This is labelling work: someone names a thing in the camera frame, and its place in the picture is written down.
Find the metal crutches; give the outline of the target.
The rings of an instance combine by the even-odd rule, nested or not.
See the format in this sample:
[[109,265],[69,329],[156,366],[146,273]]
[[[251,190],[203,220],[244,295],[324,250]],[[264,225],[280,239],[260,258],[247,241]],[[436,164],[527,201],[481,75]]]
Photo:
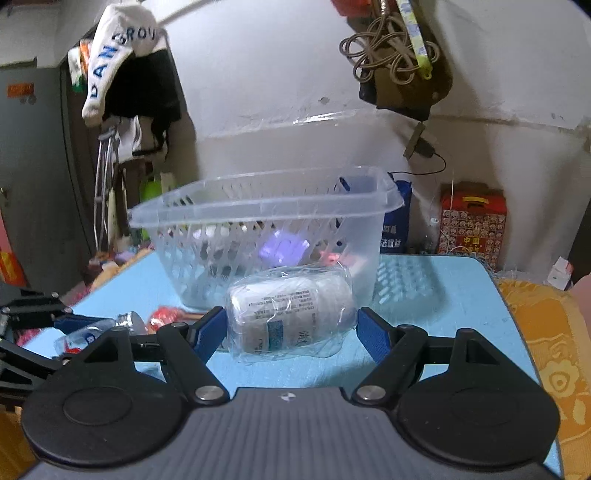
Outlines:
[[93,198],[93,235],[98,252],[111,250],[119,234],[115,192],[118,150],[118,132],[111,126],[98,136]]

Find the brown hanging bag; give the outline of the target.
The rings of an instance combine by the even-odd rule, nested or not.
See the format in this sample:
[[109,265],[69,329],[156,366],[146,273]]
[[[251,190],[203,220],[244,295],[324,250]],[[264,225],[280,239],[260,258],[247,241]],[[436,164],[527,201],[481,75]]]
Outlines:
[[379,109],[426,121],[431,108],[446,98],[453,73],[446,52],[429,24],[419,22],[431,66],[420,69],[411,37],[399,13],[376,18],[356,38],[362,48],[353,64],[356,80],[363,86],[360,97]]

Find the grey metal door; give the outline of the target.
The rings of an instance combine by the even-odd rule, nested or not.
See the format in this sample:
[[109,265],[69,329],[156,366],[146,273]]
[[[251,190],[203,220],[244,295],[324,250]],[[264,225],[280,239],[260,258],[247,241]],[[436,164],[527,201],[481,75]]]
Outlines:
[[64,294],[90,257],[67,158],[60,72],[1,71],[1,215],[28,285]]

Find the red hanging bag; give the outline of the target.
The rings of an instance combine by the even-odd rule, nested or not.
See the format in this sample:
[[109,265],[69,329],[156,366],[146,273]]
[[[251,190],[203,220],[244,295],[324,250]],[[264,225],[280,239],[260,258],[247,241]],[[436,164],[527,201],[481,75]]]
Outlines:
[[332,0],[339,15],[346,18],[369,18],[381,14],[380,2],[373,0]]

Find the white bottle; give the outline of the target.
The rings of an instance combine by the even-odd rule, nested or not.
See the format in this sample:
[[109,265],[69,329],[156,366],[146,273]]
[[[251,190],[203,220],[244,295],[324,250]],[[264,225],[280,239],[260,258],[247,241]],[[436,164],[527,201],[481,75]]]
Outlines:
[[339,263],[270,269],[228,288],[225,345],[248,363],[328,358],[356,327],[357,310],[349,270]]

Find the black power adapter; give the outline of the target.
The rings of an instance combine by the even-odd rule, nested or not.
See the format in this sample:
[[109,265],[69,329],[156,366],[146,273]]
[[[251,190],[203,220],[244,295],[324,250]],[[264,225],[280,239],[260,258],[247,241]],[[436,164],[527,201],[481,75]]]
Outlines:
[[415,127],[404,150],[404,157],[406,159],[411,159],[414,154],[419,154],[425,158],[432,158],[436,153],[433,145],[423,137],[425,130],[426,126],[423,122],[418,123]]

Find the black hanging garment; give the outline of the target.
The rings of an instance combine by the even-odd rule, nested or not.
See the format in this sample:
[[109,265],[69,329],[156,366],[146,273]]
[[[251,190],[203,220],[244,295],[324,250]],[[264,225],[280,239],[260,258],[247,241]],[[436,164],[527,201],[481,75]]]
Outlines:
[[130,121],[133,157],[163,150],[170,125],[181,119],[175,67],[166,49],[123,61],[106,92],[102,119],[109,117]]

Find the red patterned gift box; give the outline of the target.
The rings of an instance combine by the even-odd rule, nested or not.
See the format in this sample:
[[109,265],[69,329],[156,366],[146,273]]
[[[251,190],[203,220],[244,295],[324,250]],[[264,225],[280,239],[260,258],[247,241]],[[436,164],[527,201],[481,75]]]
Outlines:
[[444,185],[440,195],[438,254],[475,257],[498,269],[507,223],[504,192],[485,183]]

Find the white hanging garment blue letters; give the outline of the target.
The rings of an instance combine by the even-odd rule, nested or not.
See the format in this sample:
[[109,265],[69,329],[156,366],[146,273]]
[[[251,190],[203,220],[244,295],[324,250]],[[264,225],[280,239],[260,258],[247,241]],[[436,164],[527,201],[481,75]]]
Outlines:
[[85,124],[95,127],[101,123],[106,93],[128,57],[143,57],[165,49],[164,33],[149,9],[138,1],[108,5],[90,48],[88,93],[82,108]]

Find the small white box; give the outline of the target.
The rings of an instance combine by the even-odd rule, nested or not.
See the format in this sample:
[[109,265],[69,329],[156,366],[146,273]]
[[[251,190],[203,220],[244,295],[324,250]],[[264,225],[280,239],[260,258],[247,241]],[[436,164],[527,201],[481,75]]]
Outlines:
[[570,285],[573,270],[573,265],[567,259],[559,257],[547,276],[547,283],[558,290],[565,291]]

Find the orange floral blanket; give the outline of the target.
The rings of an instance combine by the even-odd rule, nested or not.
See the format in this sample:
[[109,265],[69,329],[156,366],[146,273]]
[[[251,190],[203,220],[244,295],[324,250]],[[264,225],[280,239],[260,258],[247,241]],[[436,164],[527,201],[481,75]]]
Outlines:
[[500,279],[543,387],[556,402],[564,476],[590,477],[590,337],[575,297],[552,286]]

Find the green paper bag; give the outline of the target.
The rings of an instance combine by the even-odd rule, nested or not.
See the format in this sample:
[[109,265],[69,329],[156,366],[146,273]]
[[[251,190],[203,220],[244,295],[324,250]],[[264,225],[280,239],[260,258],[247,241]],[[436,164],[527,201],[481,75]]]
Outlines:
[[177,182],[173,173],[161,172],[145,177],[139,187],[139,201],[144,203],[172,191]]

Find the red snack packet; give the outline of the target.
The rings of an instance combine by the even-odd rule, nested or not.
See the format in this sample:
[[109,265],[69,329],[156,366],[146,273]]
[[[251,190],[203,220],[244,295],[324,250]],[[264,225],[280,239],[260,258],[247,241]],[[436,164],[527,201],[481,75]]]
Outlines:
[[188,312],[181,308],[160,306],[149,317],[146,329],[149,334],[155,334],[161,327],[177,323],[192,323],[204,317],[202,313]]

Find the purple item in basket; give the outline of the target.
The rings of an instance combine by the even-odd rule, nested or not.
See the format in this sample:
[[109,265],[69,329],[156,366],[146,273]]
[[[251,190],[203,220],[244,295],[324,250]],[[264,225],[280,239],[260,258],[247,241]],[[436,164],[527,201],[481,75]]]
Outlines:
[[259,258],[270,267],[295,266],[310,247],[307,239],[283,230],[276,231],[259,249]]

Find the clear plastic basket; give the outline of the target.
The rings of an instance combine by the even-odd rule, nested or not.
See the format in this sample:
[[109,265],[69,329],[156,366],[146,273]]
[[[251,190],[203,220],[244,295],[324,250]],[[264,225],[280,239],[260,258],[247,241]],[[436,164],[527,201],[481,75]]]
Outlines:
[[385,214],[403,205],[380,167],[322,167],[200,180],[135,206],[128,218],[148,234],[187,307],[221,305],[232,283],[274,268],[259,249],[280,230],[310,242],[296,266],[345,266],[356,301],[368,303]]

